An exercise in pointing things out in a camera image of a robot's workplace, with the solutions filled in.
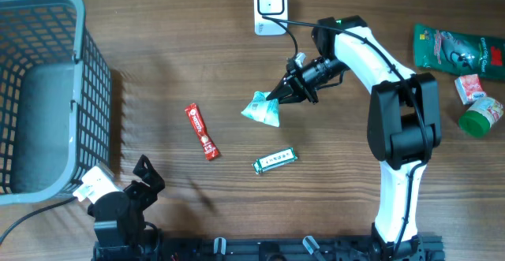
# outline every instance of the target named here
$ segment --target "black bracket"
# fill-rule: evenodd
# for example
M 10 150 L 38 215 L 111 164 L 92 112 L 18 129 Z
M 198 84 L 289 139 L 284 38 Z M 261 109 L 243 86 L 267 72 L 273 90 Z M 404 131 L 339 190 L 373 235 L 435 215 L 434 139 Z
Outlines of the black bracket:
M 346 17 L 338 21 L 334 17 L 329 17 L 318 20 L 317 24 L 342 30 L 367 26 L 359 16 Z M 342 83 L 342 74 L 349 67 L 335 57 L 335 36 L 337 34 L 337 31 L 331 29 L 314 28 L 312 40 L 321 56 L 303 67 L 298 66 L 294 59 L 288 59 L 284 77 L 267 97 L 267 100 L 278 99 L 279 103 L 283 104 L 300 103 L 307 99 L 310 103 L 318 103 L 317 91 L 319 89 Z M 324 86 L 338 75 L 341 75 L 340 83 Z
M 391 261 L 393 260 L 395 242 L 384 242 L 377 232 L 375 223 L 372 223 L 372 242 L 370 243 L 370 261 Z M 417 253 L 421 246 L 421 240 L 418 235 L 413 236 L 410 240 L 403 241 L 394 256 L 395 259 L 400 259 L 412 256 Z
M 406 80 L 414 93 L 425 122 L 428 150 L 423 144 L 416 114 L 402 116 L 402 106 L 413 106 L 400 82 L 384 81 L 372 87 L 368 112 L 368 145 L 379 161 L 387 161 L 399 170 L 403 164 L 423 160 L 425 152 L 432 153 L 440 145 L 439 92 L 435 77 L 430 73 L 413 75 Z
M 156 245 L 162 234 L 155 228 L 154 234 L 146 236 L 142 212 L 158 199 L 165 181 L 145 155 L 140 157 L 133 173 L 143 182 L 132 181 L 122 192 L 110 192 L 88 207 L 88 214 L 95 217 L 98 239 L 93 260 L 158 259 Z

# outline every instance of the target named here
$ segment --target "wooden table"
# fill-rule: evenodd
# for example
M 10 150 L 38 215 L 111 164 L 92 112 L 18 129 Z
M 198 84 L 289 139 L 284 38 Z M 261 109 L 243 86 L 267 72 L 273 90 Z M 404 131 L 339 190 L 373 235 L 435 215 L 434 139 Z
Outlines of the wooden table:
M 361 15 L 374 36 L 413 68 L 417 22 L 505 37 L 505 0 L 289 0 L 290 18 Z M 269 91 L 293 53 L 289 36 L 253 31 L 253 0 L 84 0 L 87 26 L 114 75 L 111 165 L 120 185 L 145 154 L 166 189 L 146 220 L 179 236 L 332 237 L 367 234 L 380 200 L 380 168 L 366 140 L 369 95 L 355 75 L 320 92 L 320 103 L 282 106 L 281 128 L 240 115 Z M 317 56 L 310 28 L 292 27 L 300 51 Z M 505 122 L 483 140 L 456 121 L 466 107 L 455 76 L 440 85 L 443 141 L 425 172 L 421 232 L 443 236 L 447 260 L 503 259 Z M 484 89 L 505 102 L 505 85 Z M 184 108 L 198 103 L 223 153 L 204 159 Z M 251 163 L 284 147 L 299 160 L 257 176 Z M 0 229 L 47 205 L 0 208 Z M 16 228 L 2 260 L 89 260 L 95 241 L 86 203 L 40 214 Z

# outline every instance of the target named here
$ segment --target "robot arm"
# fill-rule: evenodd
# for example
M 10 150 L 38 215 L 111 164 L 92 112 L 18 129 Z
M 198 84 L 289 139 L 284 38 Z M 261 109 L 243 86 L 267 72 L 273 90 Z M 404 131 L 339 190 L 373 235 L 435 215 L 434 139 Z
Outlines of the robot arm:
M 331 78 L 351 69 L 371 94 L 368 114 L 368 144 L 380 161 L 380 209 L 372 225 L 372 237 L 377 240 L 380 259 L 401 258 L 417 250 L 415 223 L 417 194 L 426 158 L 440 144 L 440 114 L 438 90 L 431 74 L 416 75 L 398 63 L 378 44 L 370 28 L 360 17 L 340 21 L 333 18 L 318 21 L 351 35 L 324 28 L 314 28 L 312 38 L 321 57 L 306 66 L 288 61 L 287 73 L 267 99 L 280 103 L 296 103 L 305 99 L 318 102 L 316 91 Z M 391 72 L 395 66 L 398 74 Z M 414 94 L 423 117 L 428 150 L 425 149 L 416 114 L 403 115 L 401 106 L 414 106 L 405 85 Z
M 368 27 L 358 26 L 348 31 L 365 37 L 379 48 L 405 79 L 411 78 L 415 72 L 398 63 L 385 49 L 378 44 Z M 368 92 L 372 87 L 384 81 L 398 82 L 400 79 L 391 73 L 384 60 L 369 46 L 352 36 L 340 34 L 335 37 L 335 56 L 346 64 L 356 74 Z M 385 242 L 399 242 L 398 237 L 402 228 L 403 215 L 406 209 L 406 193 L 408 175 L 412 168 L 420 161 L 409 162 L 394 170 L 387 162 L 380 162 L 380 208 L 375 220 L 377 233 Z M 406 226 L 402 241 L 411 240 L 417 235 L 415 222 L 417 194 L 421 175 L 426 166 L 422 166 L 415 173 L 413 192 L 410 201 L 410 218 Z

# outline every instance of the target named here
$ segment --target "red wrapper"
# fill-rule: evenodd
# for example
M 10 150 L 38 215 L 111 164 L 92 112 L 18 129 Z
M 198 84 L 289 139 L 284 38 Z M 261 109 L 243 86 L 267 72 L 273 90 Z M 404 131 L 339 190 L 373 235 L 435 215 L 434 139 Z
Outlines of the red wrapper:
M 211 137 L 207 134 L 207 128 L 205 127 L 204 119 L 202 119 L 198 105 L 192 103 L 190 106 L 186 107 L 184 111 L 186 115 L 188 115 L 189 121 L 196 132 L 196 136 L 198 136 L 198 140 L 204 148 L 205 158 L 207 160 L 216 158 L 219 155 L 219 150 L 214 145 L 214 142 L 212 142 Z

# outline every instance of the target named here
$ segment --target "wire mesh basket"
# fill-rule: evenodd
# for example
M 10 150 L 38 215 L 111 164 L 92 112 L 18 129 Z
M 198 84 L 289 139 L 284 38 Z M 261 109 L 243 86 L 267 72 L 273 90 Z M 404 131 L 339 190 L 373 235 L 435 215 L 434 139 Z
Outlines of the wire mesh basket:
M 84 20 L 82 0 L 0 0 L 0 205 L 109 166 L 110 70 Z

